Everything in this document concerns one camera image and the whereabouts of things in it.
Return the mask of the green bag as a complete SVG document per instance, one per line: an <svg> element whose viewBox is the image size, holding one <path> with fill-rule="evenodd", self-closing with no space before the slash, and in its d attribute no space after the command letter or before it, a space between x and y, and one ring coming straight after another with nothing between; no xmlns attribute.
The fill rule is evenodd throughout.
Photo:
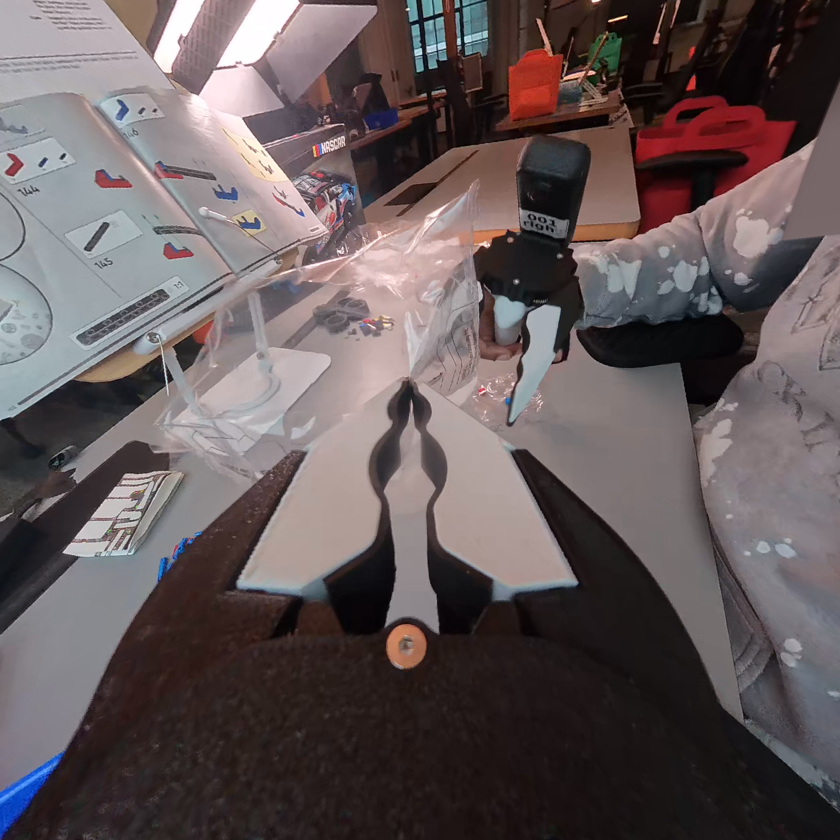
<svg viewBox="0 0 840 840"><path fill-rule="evenodd" d="M586 65L589 70L591 72L604 71L609 77L616 74L620 64L622 46L622 37L614 31L607 31L598 35L587 53Z"/></svg>

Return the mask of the black toy tyres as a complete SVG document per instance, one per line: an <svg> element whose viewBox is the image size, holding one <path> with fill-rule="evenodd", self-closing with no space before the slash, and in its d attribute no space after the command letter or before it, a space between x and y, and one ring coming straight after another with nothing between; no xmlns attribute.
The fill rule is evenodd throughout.
<svg viewBox="0 0 840 840"><path fill-rule="evenodd" d="M368 304L356 297L341 297L312 310L312 318L316 325L325 328L330 334L341 333L349 329L351 324L366 320L370 316Z"/></svg>

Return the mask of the orange bag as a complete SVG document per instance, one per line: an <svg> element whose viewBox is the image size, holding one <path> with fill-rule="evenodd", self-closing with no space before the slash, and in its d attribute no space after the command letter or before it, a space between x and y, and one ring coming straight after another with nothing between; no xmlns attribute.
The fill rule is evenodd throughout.
<svg viewBox="0 0 840 840"><path fill-rule="evenodd" d="M508 69L509 120L548 116L558 107L564 67L562 54L532 49Z"/></svg>

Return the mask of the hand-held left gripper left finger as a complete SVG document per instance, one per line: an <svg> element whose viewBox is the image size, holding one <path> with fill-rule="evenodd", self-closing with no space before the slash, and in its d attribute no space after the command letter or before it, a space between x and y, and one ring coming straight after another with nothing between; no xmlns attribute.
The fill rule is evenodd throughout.
<svg viewBox="0 0 840 840"><path fill-rule="evenodd" d="M236 587L385 625L396 577L385 488L398 468L398 382L307 446Z"/></svg>

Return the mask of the person's right forearm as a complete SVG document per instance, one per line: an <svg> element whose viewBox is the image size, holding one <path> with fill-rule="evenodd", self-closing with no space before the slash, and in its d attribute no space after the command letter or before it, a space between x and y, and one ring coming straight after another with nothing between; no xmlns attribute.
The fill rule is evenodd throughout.
<svg viewBox="0 0 840 840"><path fill-rule="evenodd" d="M577 329L659 324L770 308L821 285L822 238L784 239L815 141L746 182L634 238L574 248Z"/></svg>

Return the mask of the wooden table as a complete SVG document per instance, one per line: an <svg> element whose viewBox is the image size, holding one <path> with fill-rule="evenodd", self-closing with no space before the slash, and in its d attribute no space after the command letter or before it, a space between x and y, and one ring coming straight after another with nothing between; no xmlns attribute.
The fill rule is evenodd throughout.
<svg viewBox="0 0 840 840"><path fill-rule="evenodd" d="M493 131L502 139L512 139L541 133L567 133L601 128L610 123L622 105L623 95L617 88L610 91L603 101L564 104L559 106L556 112L537 118L513 120L506 115Z"/></svg>

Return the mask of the window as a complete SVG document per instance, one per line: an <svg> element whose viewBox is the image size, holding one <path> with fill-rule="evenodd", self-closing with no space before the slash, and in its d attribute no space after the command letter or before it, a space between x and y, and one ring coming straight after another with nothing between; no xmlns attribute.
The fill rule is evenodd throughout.
<svg viewBox="0 0 840 840"><path fill-rule="evenodd" d="M486 56L489 47L489 15L487 1L454 1L455 36L462 56ZM416 74L434 70L446 58L445 15L442 1L407 1Z"/></svg>

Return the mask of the person's right hand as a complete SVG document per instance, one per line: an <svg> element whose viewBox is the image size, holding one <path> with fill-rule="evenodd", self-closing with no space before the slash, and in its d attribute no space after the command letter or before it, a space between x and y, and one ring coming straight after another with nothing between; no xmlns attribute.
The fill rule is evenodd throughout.
<svg viewBox="0 0 840 840"><path fill-rule="evenodd" d="M522 352L522 343L502 345L495 331L494 298L487 291L480 305L478 327L479 354L487 361L510 361Z"/></svg>

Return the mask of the studio light panel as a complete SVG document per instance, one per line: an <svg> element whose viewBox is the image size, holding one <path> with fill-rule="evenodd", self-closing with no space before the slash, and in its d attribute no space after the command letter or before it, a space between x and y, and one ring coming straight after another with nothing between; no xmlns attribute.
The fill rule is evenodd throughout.
<svg viewBox="0 0 840 840"><path fill-rule="evenodd" d="M376 12L373 1L157 2L147 46L211 109L252 117L297 101Z"/></svg>

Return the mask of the folded sticker sheet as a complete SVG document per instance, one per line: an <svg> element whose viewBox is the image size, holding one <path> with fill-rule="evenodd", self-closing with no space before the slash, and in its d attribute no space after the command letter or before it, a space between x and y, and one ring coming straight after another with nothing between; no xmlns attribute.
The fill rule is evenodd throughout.
<svg viewBox="0 0 840 840"><path fill-rule="evenodd" d="M123 475L63 554L80 559L136 553L184 477L175 470Z"/></svg>

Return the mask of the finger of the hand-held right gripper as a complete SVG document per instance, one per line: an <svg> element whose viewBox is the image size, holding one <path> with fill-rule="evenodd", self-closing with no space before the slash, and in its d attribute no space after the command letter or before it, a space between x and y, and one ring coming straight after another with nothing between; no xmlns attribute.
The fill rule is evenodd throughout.
<svg viewBox="0 0 840 840"><path fill-rule="evenodd" d="M516 423L528 407L557 354L554 348L560 326L560 308L540 306L527 312L522 324L522 352L518 379L508 406L508 425Z"/></svg>

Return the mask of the black office chair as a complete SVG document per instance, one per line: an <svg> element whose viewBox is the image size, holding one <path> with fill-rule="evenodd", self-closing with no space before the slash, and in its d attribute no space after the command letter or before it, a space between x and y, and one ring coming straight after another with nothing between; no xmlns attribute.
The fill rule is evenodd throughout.
<svg viewBox="0 0 840 840"><path fill-rule="evenodd" d="M738 169L749 157L738 150L702 150L662 154L635 164L636 173L689 184L689 209L696 210L714 195L718 176Z"/></svg>

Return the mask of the black printed box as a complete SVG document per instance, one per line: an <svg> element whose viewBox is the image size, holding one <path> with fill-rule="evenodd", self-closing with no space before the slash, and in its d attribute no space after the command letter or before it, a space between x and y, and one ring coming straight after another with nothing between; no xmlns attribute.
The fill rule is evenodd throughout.
<svg viewBox="0 0 840 840"><path fill-rule="evenodd" d="M290 180L304 174L327 173L345 176L356 183L347 132L342 123L320 125L311 131L268 143L265 148Z"/></svg>

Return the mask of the small clear plastic bag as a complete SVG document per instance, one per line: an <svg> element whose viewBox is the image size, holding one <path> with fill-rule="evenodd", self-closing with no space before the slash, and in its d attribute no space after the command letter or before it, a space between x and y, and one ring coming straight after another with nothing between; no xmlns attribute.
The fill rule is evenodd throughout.
<svg viewBox="0 0 840 840"><path fill-rule="evenodd" d="M465 410L479 422L501 433L508 428L508 415L513 387L514 373L481 375L476 388L465 403Z"/></svg>

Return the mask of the clear printed plastic bag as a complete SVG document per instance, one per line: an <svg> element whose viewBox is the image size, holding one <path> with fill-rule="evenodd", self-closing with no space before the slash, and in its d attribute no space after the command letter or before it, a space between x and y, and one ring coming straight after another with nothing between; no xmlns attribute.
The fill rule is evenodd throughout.
<svg viewBox="0 0 840 840"><path fill-rule="evenodd" d="M348 252L281 276L318 286L325 303L361 298L393 331L359 337L397 376L428 385L457 406L476 388L482 292L474 268L478 182L419 220L367 224Z"/></svg>

